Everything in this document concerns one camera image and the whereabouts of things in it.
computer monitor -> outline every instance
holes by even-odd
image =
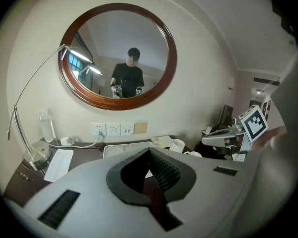
[[[222,114],[220,117],[220,121],[218,124],[218,129],[225,129],[229,125],[231,126],[232,124],[232,113],[233,113],[233,108],[230,107],[229,105],[224,105]]]

paper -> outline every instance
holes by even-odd
[[[170,147],[171,137],[163,136],[163,137],[153,137],[151,139],[152,143],[155,144],[156,147],[166,148]]]
[[[137,122],[137,123],[135,123],[134,134],[147,133],[147,127],[148,127],[147,122]]]
[[[44,176],[44,180],[54,182],[66,175],[69,171],[73,153],[73,150],[57,150]]]

power outlet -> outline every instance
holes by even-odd
[[[106,124],[104,123],[91,123],[91,133],[94,136],[106,136]]]
[[[134,123],[121,124],[121,135],[133,135],[134,134]]]
[[[107,136],[120,136],[120,123],[106,124]]]

black cap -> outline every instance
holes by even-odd
[[[128,50],[128,56],[132,56],[134,61],[138,61],[140,58],[140,51],[137,48],[131,48]]]

white cable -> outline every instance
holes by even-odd
[[[66,145],[66,146],[62,145],[62,146],[58,146],[58,145],[51,145],[51,144],[49,144],[49,146],[51,146],[53,148],[65,148],[65,147],[79,148],[79,149],[90,148],[90,147],[94,146],[95,144],[97,144],[100,136],[101,135],[98,136],[97,140],[94,143],[92,143],[91,145],[87,145],[87,146],[76,146],[76,145]]]

